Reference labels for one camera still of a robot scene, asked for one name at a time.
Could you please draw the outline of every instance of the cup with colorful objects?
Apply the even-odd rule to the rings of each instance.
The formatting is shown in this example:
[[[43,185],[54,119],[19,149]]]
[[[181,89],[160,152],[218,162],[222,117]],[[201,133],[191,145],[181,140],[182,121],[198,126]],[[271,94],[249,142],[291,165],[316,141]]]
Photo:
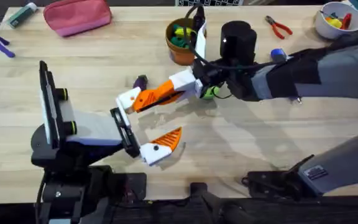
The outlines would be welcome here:
[[[358,31],[358,10],[342,2],[329,2],[317,12],[314,25],[322,37],[337,39]]]

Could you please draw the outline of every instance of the pink pouch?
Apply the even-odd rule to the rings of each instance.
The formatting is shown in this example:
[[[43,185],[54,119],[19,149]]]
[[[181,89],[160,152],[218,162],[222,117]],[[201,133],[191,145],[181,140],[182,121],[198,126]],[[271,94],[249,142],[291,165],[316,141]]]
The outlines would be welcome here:
[[[111,17],[104,0],[62,0],[44,9],[45,21],[62,37],[109,24]]]

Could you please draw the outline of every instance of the wooden table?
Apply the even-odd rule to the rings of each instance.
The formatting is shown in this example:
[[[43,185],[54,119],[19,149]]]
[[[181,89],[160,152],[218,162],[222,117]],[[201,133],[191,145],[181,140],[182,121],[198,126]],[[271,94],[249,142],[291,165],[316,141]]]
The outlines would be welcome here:
[[[219,57],[221,26],[244,20],[258,34],[256,59],[282,47],[291,53],[324,42],[315,34],[319,6],[208,7],[207,59]],[[5,20],[18,8],[10,8]],[[100,29],[61,38],[40,10],[22,27],[1,25],[16,58],[0,53],[0,202],[34,202],[42,170],[30,162],[30,138],[42,124],[39,60],[48,63],[55,83],[68,88],[77,110],[109,116],[115,97],[146,74],[156,87],[184,67],[174,64],[165,28],[187,7],[113,7],[114,21]],[[286,40],[274,36],[264,16],[291,27]],[[147,198],[184,198],[191,182],[206,182],[220,197],[246,197],[238,184],[250,170],[287,169],[310,154],[324,152],[358,135],[358,100],[304,98],[244,102],[195,98],[130,115],[141,142],[183,126],[181,143],[158,167],[131,159],[124,151],[105,158],[117,172],[147,173]],[[358,194],[358,185],[334,194]]]

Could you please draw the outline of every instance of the black cable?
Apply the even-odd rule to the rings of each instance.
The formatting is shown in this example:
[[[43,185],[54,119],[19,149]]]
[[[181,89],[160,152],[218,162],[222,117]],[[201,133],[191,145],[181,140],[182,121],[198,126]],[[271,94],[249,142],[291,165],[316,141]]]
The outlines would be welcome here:
[[[34,210],[35,210],[35,224],[39,224],[40,223],[40,219],[39,219],[39,207],[41,204],[41,196],[42,196],[42,191],[44,189],[44,185],[45,185],[45,181],[47,180],[47,171],[44,171],[44,175],[42,176],[41,179],[41,183],[40,183],[40,187],[38,188],[38,193],[37,193],[37,200],[35,201],[34,204]]]
[[[222,100],[224,100],[224,99],[227,99],[227,98],[229,98],[230,96],[232,96],[233,94],[230,94],[230,95],[228,95],[228,96],[225,96],[225,97],[221,97],[221,96],[218,96],[218,95],[216,95],[215,94],[215,87],[216,86],[214,86],[214,87],[212,87],[212,95],[214,95],[216,98],[218,98],[218,99],[222,99]]]
[[[195,4],[193,7],[191,7],[191,9],[187,12],[185,19],[188,19],[190,14],[198,7],[203,7],[203,5],[201,3]],[[187,25],[186,22],[183,25],[183,30],[187,30]],[[184,32],[185,35],[185,42],[186,44],[189,46],[189,50],[191,51],[191,53],[193,53],[195,56],[197,56],[197,59],[199,59],[200,61],[204,62],[204,64],[212,66],[214,68],[217,69],[223,69],[223,70],[250,70],[250,69],[258,69],[258,68],[263,68],[266,67],[268,65],[276,65],[282,62],[267,62],[267,63],[261,63],[261,64],[257,64],[257,65],[248,65],[248,66],[236,66],[236,67],[231,67],[231,66],[223,66],[223,65],[215,65],[207,60],[205,60],[205,58],[201,57],[200,54],[197,53],[196,49],[194,48],[193,44],[190,42],[190,40],[187,38],[187,32]]]

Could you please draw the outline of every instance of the red-handled pliers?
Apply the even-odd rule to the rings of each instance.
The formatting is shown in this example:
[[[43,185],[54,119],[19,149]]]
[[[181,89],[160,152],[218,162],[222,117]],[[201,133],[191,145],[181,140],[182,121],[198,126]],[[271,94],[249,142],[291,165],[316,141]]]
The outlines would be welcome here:
[[[284,39],[285,37],[281,33],[279,33],[277,28],[281,28],[281,29],[285,30],[288,34],[292,35],[292,30],[290,28],[288,28],[287,26],[285,26],[283,24],[279,24],[278,22],[274,21],[274,19],[271,18],[270,16],[266,16],[265,19],[270,25],[272,25],[273,32],[278,38]]]

